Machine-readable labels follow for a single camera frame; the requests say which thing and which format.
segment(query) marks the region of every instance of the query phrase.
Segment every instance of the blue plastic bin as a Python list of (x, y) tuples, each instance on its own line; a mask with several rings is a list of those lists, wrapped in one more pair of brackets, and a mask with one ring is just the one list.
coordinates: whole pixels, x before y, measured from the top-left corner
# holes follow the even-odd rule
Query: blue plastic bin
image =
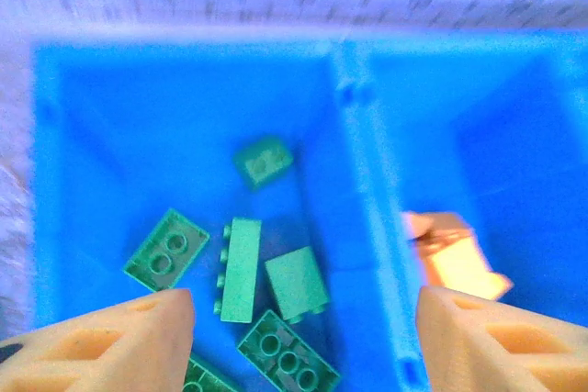
[[(260, 263), (313, 247), (332, 303), (294, 326), (337, 390), (427, 390), (423, 278), (401, 209), (457, 211), (505, 301), (588, 324), (588, 58), (574, 37), (43, 44), (36, 51), (38, 326), (148, 294), (122, 267), (169, 207), (211, 233), (178, 286), (194, 351), (274, 390), (220, 322), (222, 226), (263, 220)], [(278, 135), (295, 165), (250, 192), (232, 155)], [(272, 307), (259, 272), (254, 316)]]

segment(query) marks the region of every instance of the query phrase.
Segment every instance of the lego brick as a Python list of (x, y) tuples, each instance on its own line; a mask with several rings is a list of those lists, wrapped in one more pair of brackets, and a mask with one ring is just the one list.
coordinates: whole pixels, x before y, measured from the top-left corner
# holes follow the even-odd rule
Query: lego brick
[(125, 265), (124, 272), (153, 291), (175, 286), (210, 235), (170, 208)]
[(311, 247), (266, 261), (266, 270), (282, 319), (293, 324), (305, 312), (324, 311), (329, 296)]
[(231, 226), (225, 227), (229, 248), (222, 250), (220, 261), (227, 267), (217, 280), (222, 299), (214, 303), (214, 312), (220, 314), (222, 321), (251, 323), (253, 320), (260, 235), (260, 220), (234, 218)]
[(501, 297), (513, 286), (506, 276), (492, 273), (483, 252), (471, 236), (422, 259), (431, 285), (488, 299)]
[(93, 311), (0, 342), (0, 391), (181, 390), (193, 332), (186, 289)]
[(341, 379), (271, 309), (255, 323), (237, 349), (283, 392), (330, 392)]
[(282, 175), (293, 158), (282, 140), (265, 137), (238, 151), (233, 161), (243, 179), (255, 190)]
[(588, 329), (424, 286), (417, 330), (434, 392), (588, 390)]
[(216, 372), (196, 355), (191, 354), (187, 362), (183, 392), (239, 392), (239, 389), (224, 375)]

